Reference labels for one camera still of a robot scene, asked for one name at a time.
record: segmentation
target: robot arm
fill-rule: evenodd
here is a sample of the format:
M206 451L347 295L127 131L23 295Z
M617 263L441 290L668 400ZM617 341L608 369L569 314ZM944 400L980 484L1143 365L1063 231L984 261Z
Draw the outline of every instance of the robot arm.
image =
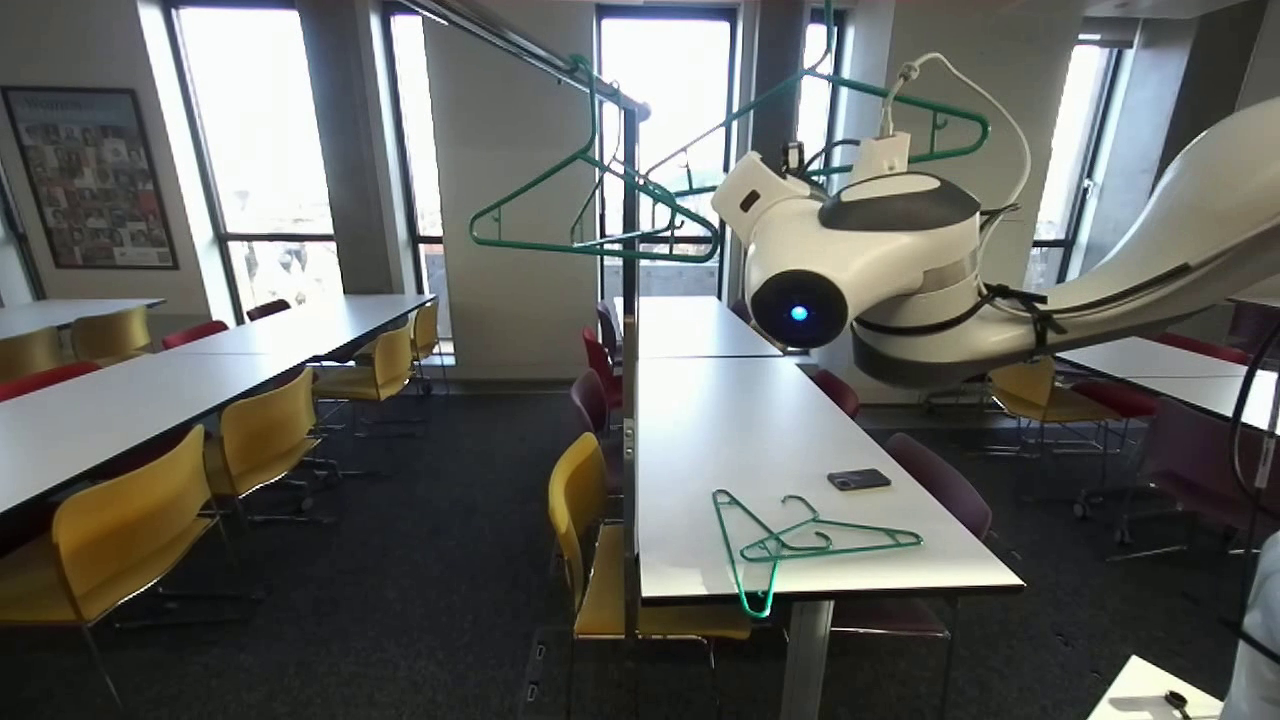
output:
M1081 348L1221 304L1280 273L1280 101L1197 136L1116 253L1047 295L978 281L980 203L925 170L836 195L742 159L711 206L749 246L751 322L818 348L845 327L897 385L944 385L1017 356Z

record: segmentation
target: poster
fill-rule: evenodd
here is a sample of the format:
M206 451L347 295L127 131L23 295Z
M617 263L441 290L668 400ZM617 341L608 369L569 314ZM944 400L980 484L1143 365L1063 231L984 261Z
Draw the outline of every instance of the poster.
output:
M57 269L176 269L135 96L125 88L9 88Z

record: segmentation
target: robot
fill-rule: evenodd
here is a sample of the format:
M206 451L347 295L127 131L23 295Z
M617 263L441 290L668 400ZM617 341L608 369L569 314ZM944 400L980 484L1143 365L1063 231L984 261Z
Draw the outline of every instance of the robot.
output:
M1105 263L1045 295L980 282L990 211L930 170L841 192L744 156L711 206L744 240L751 322L784 348L853 327L856 365L888 385L984 369L1184 321L1280 273L1280 101L1200 131Z

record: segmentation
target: table leg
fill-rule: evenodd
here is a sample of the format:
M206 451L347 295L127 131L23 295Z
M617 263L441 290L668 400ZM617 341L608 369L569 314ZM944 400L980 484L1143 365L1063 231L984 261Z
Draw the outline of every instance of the table leg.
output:
M826 712L833 613L836 599L791 605L784 720L818 720Z

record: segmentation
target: white table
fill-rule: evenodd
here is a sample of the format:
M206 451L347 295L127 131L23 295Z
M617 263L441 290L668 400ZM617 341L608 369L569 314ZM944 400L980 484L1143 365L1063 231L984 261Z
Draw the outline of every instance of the white table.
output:
M1187 699L1194 720L1217 720L1225 704L1197 682L1148 665L1143 654L1128 654L1108 697L1098 699L1090 720L1180 720L1166 690L1180 690Z
M1090 369L1098 375L1114 375L1155 397L1194 402L1212 416L1233 416L1244 385L1244 365L1217 361L1205 350L1184 350L1160 341L1123 336L1108 342L1090 342L1062 350L1063 365ZM1270 427L1276 371L1261 371L1251 380L1244 425Z
M41 327L66 327L66 322L78 322L82 314L114 314L127 309L154 309L154 304L161 304L161 295L6 304L0 341L41 330Z
M715 295L642 295L642 361L648 356L784 356L751 322L734 314Z
M893 488L836 490L827 470L881 469ZM791 605L784 720L819 714L836 596L853 593L1021 593L944 503L860 431L791 361L642 361L636 385L636 550L642 599L736 596L711 490L736 490L774 529L801 490L833 518L913 529L919 546L791 561L775 596Z
M163 436L168 427L193 425L279 371L353 342L419 304L424 295L353 295L293 310L293 321L279 322L259 321L228 327L218 342L195 341L206 350L186 342L6 400L0 513L70 484L96 462Z

